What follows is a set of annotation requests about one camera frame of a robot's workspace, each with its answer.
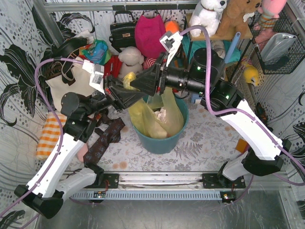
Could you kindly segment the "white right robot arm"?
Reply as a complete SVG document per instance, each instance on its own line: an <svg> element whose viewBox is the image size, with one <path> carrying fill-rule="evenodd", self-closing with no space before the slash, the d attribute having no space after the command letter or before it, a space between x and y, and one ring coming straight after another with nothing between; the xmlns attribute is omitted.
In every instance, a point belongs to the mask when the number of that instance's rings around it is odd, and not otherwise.
<svg viewBox="0 0 305 229"><path fill-rule="evenodd" d="M248 152L222 165L217 174L221 186L231 187L247 174L263 177L282 169L280 155L288 151L290 143L276 137L255 115L242 93L221 78L224 60L214 50L196 50L189 70L167 67L164 59L161 54L130 85L147 95L163 93L167 87L200 95L200 104L232 126L250 146Z"/></svg>

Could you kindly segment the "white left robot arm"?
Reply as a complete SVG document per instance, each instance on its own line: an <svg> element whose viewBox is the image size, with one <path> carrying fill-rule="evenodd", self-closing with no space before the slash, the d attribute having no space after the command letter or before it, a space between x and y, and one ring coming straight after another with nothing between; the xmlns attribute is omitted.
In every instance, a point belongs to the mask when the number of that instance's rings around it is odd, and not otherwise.
<svg viewBox="0 0 305 229"><path fill-rule="evenodd" d="M61 113L67 116L63 130L52 153L37 174L26 184L18 185L14 191L22 202L43 215L53 218L64 201L87 186L103 183L104 170L93 162L86 162L76 175L60 181L72 158L85 145L97 126L97 115L109 106L118 111L126 109L146 94L139 90L125 89L113 77L104 83L104 93L84 96L74 92L66 93L61 99Z"/></svg>

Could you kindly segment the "yellow plastic trash bag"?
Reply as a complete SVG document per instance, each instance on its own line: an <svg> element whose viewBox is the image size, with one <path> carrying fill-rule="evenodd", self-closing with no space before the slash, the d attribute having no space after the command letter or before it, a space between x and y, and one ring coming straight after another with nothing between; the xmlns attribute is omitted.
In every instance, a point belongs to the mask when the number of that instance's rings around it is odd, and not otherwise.
<svg viewBox="0 0 305 229"><path fill-rule="evenodd" d="M128 112L133 126L150 138L172 137L184 126L183 115L169 87L162 95L149 96L147 102L140 99L128 108Z"/></svg>

